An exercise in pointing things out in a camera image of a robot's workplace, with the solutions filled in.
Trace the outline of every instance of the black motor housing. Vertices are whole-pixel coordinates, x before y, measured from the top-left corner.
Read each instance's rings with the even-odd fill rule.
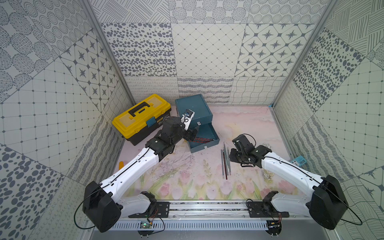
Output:
[[[312,199],[306,206],[309,208],[311,217],[318,224],[333,230],[346,212],[348,203],[336,178],[328,175],[322,179],[322,183],[318,187],[314,187]]]
[[[107,231],[119,220],[122,206],[116,204],[95,181],[85,187],[84,200],[83,212],[100,232]]]

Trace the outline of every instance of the black mounting plate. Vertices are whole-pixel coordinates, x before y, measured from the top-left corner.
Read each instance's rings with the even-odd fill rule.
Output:
[[[263,208],[263,202],[247,202],[249,217],[271,217],[268,215],[269,212],[266,213]],[[289,217],[288,212],[280,212],[281,217]],[[279,212],[276,209],[273,209],[271,212],[272,217],[279,217]]]
[[[155,217],[161,217],[166,218],[169,214],[169,202],[156,202],[157,213]],[[148,218],[151,216],[148,216],[146,213],[143,214],[132,214],[128,216],[129,218]]]

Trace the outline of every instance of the yellow object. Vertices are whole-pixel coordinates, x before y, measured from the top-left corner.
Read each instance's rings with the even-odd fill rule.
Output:
[[[124,167],[124,162],[119,162],[119,170]]]
[[[170,104],[159,95],[153,94],[113,119],[112,124],[126,138],[130,138],[147,126],[147,121],[156,121],[170,109]]]

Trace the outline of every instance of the toolbox latch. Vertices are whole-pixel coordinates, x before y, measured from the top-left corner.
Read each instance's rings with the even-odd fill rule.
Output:
[[[153,124],[156,123],[156,118],[155,117],[151,117],[148,121],[147,121],[147,126],[150,127],[152,126]]]

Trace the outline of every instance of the yellow toolbox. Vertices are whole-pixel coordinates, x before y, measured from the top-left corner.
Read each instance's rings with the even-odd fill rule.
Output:
[[[153,94],[113,119],[112,124],[133,145],[137,145],[163,124],[170,104]]]

